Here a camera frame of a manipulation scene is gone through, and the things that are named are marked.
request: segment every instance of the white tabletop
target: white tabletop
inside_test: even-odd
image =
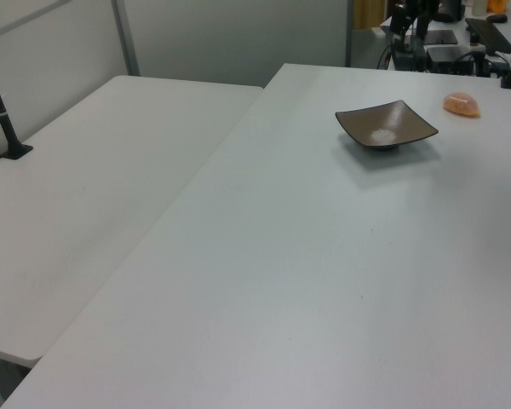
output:
[[[114,78],[0,160],[0,358],[36,363],[260,92]]]
[[[471,13],[471,7],[466,7],[465,17],[474,19],[485,19],[487,16],[494,14],[488,13],[485,15],[473,16]],[[503,36],[511,43],[511,0],[509,0],[508,7],[505,10],[505,14],[508,16],[508,22],[503,24],[496,24],[496,28],[503,34]],[[391,18],[382,23],[383,26],[390,25]],[[458,45],[469,46],[469,32],[466,31],[468,24],[465,20],[458,21],[457,23],[438,23],[432,21],[428,27],[428,30],[452,30],[458,40]],[[491,60],[502,61],[499,57],[490,57]]]
[[[397,99],[439,133],[335,120]],[[284,66],[3,408],[86,406],[511,408],[511,90]]]

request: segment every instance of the square plate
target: square plate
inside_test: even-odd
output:
[[[352,139],[374,149],[392,149],[429,138],[439,132],[403,101],[336,112],[335,116]]]

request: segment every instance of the yellow object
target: yellow object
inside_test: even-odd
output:
[[[443,100],[443,108],[449,112],[463,115],[464,117],[480,117],[479,104],[470,95],[463,92],[455,92]]]
[[[493,13],[503,13],[509,0],[488,0],[488,9]]]

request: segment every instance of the metal frame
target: metal frame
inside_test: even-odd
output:
[[[29,21],[32,21],[34,19],[37,19],[38,17],[55,10],[59,8],[60,6],[65,5],[66,3],[69,3],[71,0],[57,0],[55,3],[50,4],[49,6],[42,7],[41,9],[34,11],[33,13],[30,13],[29,15],[26,15],[25,17],[21,17],[17,21],[14,21],[13,23],[7,24],[6,26],[0,27],[0,36],[7,32],[11,32],[15,28],[18,28]]]

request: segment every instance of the white wall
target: white wall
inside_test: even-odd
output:
[[[120,74],[110,0],[74,0],[0,36],[0,92],[22,141]]]
[[[141,75],[265,86],[285,63],[344,66],[347,0],[124,0]]]

